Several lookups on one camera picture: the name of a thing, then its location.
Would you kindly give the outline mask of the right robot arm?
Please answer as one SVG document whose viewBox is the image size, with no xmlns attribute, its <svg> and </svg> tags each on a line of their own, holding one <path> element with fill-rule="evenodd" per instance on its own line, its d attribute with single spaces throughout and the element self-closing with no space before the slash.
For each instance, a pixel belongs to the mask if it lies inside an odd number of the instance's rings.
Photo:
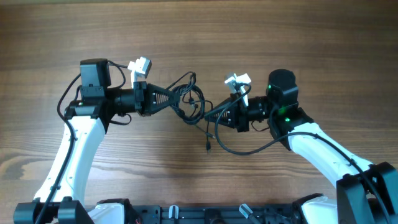
<svg viewBox="0 0 398 224">
<path fill-rule="evenodd" d="M 325 134 L 299 107 L 293 72 L 269 74 L 265 96 L 248 98 L 247 74 L 231 75 L 231 96 L 207 112 L 205 119 L 239 132 L 252 121 L 266 121 L 273 143 L 281 143 L 318 169 L 336 189 L 335 200 L 311 194 L 292 203 L 291 223 L 397 223 L 397 170 L 388 162 L 373 164 Z"/>
</svg>

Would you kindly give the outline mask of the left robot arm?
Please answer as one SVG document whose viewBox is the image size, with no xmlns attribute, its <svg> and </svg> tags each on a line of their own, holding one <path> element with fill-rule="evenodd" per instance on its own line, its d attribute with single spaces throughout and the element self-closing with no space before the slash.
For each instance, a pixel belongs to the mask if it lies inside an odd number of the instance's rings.
<svg viewBox="0 0 398 224">
<path fill-rule="evenodd" d="M 94 155 L 113 123 L 114 115 L 151 116 L 179 102 L 169 89 L 143 82 L 113 87 L 105 58 L 80 63 L 81 99 L 74 99 L 58 115 L 65 123 L 62 143 L 52 168 L 33 201 L 18 203 L 14 223 L 143 223 L 142 215 L 126 198 L 102 200 L 85 209 L 85 187 Z"/>
</svg>

